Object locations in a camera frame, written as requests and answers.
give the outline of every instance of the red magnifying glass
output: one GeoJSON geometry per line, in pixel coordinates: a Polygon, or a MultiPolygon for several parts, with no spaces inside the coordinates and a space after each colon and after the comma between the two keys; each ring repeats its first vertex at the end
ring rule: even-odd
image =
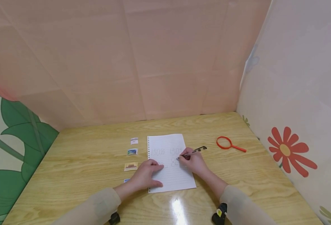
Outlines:
{"type": "Polygon", "coordinates": [[[235,148],[235,149],[238,149],[239,151],[247,152],[247,150],[242,149],[241,147],[238,147],[238,146],[233,145],[231,139],[229,139],[229,138],[227,138],[227,137],[224,137],[224,136],[220,136],[220,137],[217,138],[217,145],[218,145],[218,147],[220,147],[221,149],[235,148]],[[229,146],[228,146],[228,147],[223,147],[222,145],[220,145],[220,144],[218,143],[218,140],[219,140],[219,139],[227,139],[228,142],[229,142],[229,146]]]}

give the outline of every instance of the magnifying glass handle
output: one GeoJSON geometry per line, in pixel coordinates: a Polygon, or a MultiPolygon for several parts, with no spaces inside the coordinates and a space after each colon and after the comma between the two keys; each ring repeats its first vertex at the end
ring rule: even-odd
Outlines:
{"type": "Polygon", "coordinates": [[[237,146],[234,146],[234,145],[232,145],[232,147],[234,147],[235,149],[238,149],[239,151],[247,152],[247,150],[242,149],[241,147],[237,147],[237,146]]]}

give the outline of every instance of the pen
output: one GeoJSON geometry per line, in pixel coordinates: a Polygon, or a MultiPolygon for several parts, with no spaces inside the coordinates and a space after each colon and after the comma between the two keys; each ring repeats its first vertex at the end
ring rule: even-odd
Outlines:
{"type": "Polygon", "coordinates": [[[202,146],[202,147],[200,147],[200,148],[194,149],[193,152],[191,152],[191,153],[187,153],[187,154],[184,154],[184,155],[182,155],[182,156],[183,156],[184,158],[186,158],[187,156],[190,156],[190,155],[192,155],[192,154],[194,154],[194,153],[196,153],[196,152],[200,152],[202,149],[207,149],[207,147],[206,147],[206,146],[202,146]]]}

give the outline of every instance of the notebook paper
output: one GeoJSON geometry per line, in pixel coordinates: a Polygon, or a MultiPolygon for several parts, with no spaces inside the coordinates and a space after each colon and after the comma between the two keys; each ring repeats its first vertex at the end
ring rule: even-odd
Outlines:
{"type": "Polygon", "coordinates": [[[153,174],[163,187],[149,188],[148,193],[196,188],[193,173],[179,164],[177,157],[186,148],[181,133],[148,136],[148,159],[154,159],[164,168],[153,174]]]}

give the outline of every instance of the table surface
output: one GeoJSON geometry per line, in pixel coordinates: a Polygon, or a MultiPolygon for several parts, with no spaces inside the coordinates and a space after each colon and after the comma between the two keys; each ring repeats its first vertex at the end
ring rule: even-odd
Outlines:
{"type": "MultiPolygon", "coordinates": [[[[124,164],[147,159],[147,136],[171,133],[182,133],[188,147],[208,147],[202,154],[209,168],[278,224],[322,224],[235,112],[63,130],[3,224],[52,223],[95,192],[130,178],[134,171],[124,172],[124,164]],[[247,152],[220,149],[218,136],[229,137],[247,152]],[[139,144],[130,145],[133,137],[139,144]],[[139,154],[127,156],[130,148],[138,148],[139,154]]],[[[195,179],[195,189],[135,194],[118,208],[120,224],[211,224],[218,199],[195,179]]]]}

